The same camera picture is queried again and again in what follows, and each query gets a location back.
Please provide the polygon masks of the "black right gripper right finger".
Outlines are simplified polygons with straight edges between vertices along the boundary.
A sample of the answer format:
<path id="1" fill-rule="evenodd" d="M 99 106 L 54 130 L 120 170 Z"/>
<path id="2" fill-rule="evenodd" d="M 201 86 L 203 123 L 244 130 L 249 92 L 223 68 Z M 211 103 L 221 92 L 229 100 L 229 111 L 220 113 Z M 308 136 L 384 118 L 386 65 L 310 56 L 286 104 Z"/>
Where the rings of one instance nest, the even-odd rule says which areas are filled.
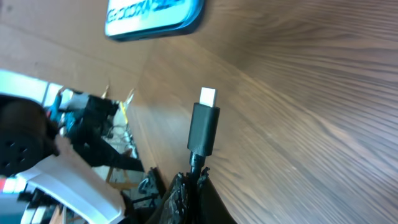
<path id="1" fill-rule="evenodd" d="M 215 189 L 208 173 L 209 170 L 209 167 L 205 167 L 197 181 L 197 223 L 237 224 Z"/>

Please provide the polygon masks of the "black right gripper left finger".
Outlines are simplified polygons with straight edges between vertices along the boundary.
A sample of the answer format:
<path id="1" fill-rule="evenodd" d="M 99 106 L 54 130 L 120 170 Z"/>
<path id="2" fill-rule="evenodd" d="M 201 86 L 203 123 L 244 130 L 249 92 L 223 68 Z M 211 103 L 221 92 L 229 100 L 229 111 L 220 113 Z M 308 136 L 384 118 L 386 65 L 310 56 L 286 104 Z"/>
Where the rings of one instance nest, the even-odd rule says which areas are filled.
<path id="1" fill-rule="evenodd" d="M 152 215 L 156 224 L 189 224 L 193 222 L 194 186 L 189 173 L 177 173 L 161 204 Z"/>

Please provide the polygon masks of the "blue Galaxy smartphone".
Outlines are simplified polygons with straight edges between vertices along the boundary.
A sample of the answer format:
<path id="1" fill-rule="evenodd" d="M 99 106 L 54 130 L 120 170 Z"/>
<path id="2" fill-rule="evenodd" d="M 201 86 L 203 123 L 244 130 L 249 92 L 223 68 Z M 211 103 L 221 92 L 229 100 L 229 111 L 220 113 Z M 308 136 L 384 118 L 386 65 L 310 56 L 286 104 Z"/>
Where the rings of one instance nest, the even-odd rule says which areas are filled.
<path id="1" fill-rule="evenodd" d="M 127 42 L 187 35 L 203 21 L 206 0 L 110 0 L 106 37 Z"/>

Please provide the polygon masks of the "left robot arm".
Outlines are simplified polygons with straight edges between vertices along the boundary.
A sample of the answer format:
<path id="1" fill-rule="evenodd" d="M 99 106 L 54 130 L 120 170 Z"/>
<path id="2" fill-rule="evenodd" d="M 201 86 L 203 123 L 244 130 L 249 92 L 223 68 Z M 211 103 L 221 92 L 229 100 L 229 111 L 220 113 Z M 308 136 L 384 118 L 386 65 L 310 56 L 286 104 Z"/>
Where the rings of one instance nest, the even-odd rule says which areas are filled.
<path id="1" fill-rule="evenodd" d="M 121 223 L 126 205 L 61 137 L 43 107 L 1 95 L 1 175 L 20 177 L 88 223 Z"/>

